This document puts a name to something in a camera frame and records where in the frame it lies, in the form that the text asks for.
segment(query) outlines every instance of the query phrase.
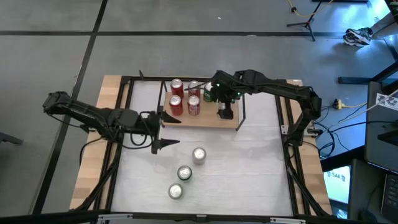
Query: sticker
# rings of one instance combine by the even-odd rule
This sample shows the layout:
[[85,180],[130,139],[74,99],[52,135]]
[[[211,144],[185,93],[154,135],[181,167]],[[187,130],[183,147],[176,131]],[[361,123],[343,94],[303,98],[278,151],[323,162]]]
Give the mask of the sticker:
[[380,101],[384,100],[386,97],[388,97],[388,99],[380,103],[379,106],[383,106],[398,111],[398,98],[378,93],[376,97],[376,103],[379,103]]

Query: gray floor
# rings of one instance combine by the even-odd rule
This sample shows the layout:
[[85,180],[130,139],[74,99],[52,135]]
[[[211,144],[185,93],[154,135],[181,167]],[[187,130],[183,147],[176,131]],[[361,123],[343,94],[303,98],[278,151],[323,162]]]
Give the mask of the gray floor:
[[[302,14],[310,0],[293,1]],[[100,0],[0,2],[0,30],[92,30]],[[285,1],[261,0],[109,0],[100,30],[201,30],[306,32],[285,24],[305,21],[291,14]],[[344,32],[371,26],[386,14],[383,0],[368,4],[334,3],[315,16],[315,32]],[[386,39],[397,47],[397,37]],[[71,92],[88,37],[0,37],[0,131],[25,140],[0,144],[0,216],[27,214],[48,161],[59,123],[42,113],[51,91]],[[98,37],[78,96],[95,104],[103,75],[182,75],[210,77],[215,70],[255,69],[269,78],[302,79],[314,87],[323,105],[335,98],[347,105],[366,101],[366,86],[337,85],[338,76],[372,77],[394,59],[383,40],[362,49],[340,38],[318,37]],[[331,125],[353,110],[331,110]],[[363,121],[361,116],[352,122]],[[349,134],[357,135],[357,140]],[[364,126],[339,132],[349,149],[364,142]],[[86,134],[70,128],[44,212],[66,211],[78,172],[78,152]],[[319,139],[322,146],[327,136]],[[337,144],[333,154],[343,152]]]

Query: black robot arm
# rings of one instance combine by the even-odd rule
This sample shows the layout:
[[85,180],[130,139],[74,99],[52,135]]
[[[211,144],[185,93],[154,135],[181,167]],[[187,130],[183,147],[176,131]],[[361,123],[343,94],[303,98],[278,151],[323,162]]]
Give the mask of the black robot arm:
[[233,76],[218,70],[211,78],[211,84],[211,93],[219,103],[218,114],[222,119],[233,119],[231,103],[245,93],[270,93],[297,100],[302,114],[288,129],[287,141],[292,146],[303,144],[305,128],[311,120],[321,116],[322,99],[311,87],[292,85],[286,83],[286,80],[271,80],[254,70],[237,71]]
[[[138,113],[129,109],[97,108],[73,100],[63,91],[49,93],[43,108],[44,113],[50,116],[53,114],[69,115],[82,122],[83,124],[80,127],[86,132],[89,129],[96,129],[103,139],[119,144],[121,144],[121,139],[125,133],[150,136],[152,142],[152,138],[159,132],[160,119],[164,116],[167,118],[167,122],[180,122],[165,113],[157,114],[155,111]],[[148,114],[148,116],[143,118],[143,113]],[[151,143],[152,153],[156,154],[158,149],[178,142],[176,140],[154,139]]]

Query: sneaker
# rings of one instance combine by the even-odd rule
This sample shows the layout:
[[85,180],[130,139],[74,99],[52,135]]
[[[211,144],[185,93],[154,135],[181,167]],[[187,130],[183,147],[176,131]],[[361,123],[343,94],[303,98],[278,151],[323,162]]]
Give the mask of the sneaker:
[[373,35],[373,31],[370,28],[360,28],[358,30],[348,29],[346,30],[346,34],[353,34],[364,44],[369,45],[371,43],[371,37]]
[[346,34],[343,36],[343,40],[345,44],[348,44],[350,46],[356,46],[356,47],[363,47],[366,46],[368,44],[363,43],[362,41],[360,41],[356,36],[354,36],[353,34]]

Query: wooden board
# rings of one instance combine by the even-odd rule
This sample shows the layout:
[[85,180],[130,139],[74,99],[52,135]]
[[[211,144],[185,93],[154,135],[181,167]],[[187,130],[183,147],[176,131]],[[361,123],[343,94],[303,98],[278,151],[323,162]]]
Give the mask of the wooden board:
[[[170,108],[171,92],[167,92],[164,99],[164,109],[172,116]],[[232,104],[234,118],[232,120],[220,119],[217,115],[218,104],[208,103],[203,100],[203,94],[200,95],[200,113],[197,116],[189,115],[188,113],[188,93],[184,93],[182,99],[183,113],[180,116],[173,116],[181,121],[180,124],[163,122],[164,126],[189,126],[189,127],[205,127],[205,128],[237,128],[239,125],[239,110],[238,102]]]
[[[119,91],[121,76],[120,75],[106,75],[104,76],[101,91],[99,93],[97,107],[104,108],[114,108],[116,103],[116,98]],[[294,83],[296,85],[302,85],[300,80],[288,80],[289,83]],[[284,115],[284,120],[287,121],[286,107],[284,105],[284,99],[281,98],[282,103],[282,113]],[[291,100],[292,112],[294,120],[298,118],[301,113],[300,105]],[[90,133],[88,136],[88,141],[95,139],[96,133]],[[315,140],[311,137],[305,137],[304,141],[316,144]],[[96,144],[86,148],[83,155],[83,160],[80,166],[80,171],[77,177],[75,191],[73,193],[70,208],[75,208],[79,206],[86,198],[93,187],[98,182],[101,166],[104,158],[104,150],[106,143],[99,141]],[[326,192],[325,182],[323,180],[323,172],[320,165],[320,160],[317,150],[313,146],[304,144],[299,147],[300,157],[302,161],[303,173],[305,184],[311,194],[315,197],[315,200],[322,206],[322,208],[331,214],[331,207],[328,199],[328,194]],[[295,188],[298,210],[299,213],[303,213],[303,205],[300,190],[298,187]],[[106,194],[103,193],[102,202],[106,200]]]

